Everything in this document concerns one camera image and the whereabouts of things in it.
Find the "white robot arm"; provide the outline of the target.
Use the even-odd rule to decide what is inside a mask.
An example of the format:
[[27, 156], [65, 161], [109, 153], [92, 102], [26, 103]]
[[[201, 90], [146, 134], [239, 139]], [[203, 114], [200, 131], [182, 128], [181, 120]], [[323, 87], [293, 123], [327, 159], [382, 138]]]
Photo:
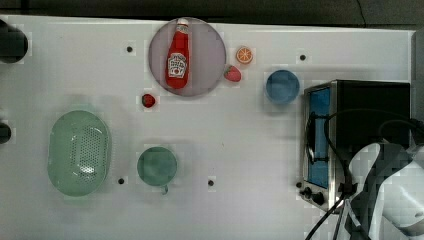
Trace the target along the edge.
[[383, 240], [385, 220], [408, 240], [423, 240], [421, 144], [369, 144], [349, 170], [357, 190], [344, 201], [339, 240]]

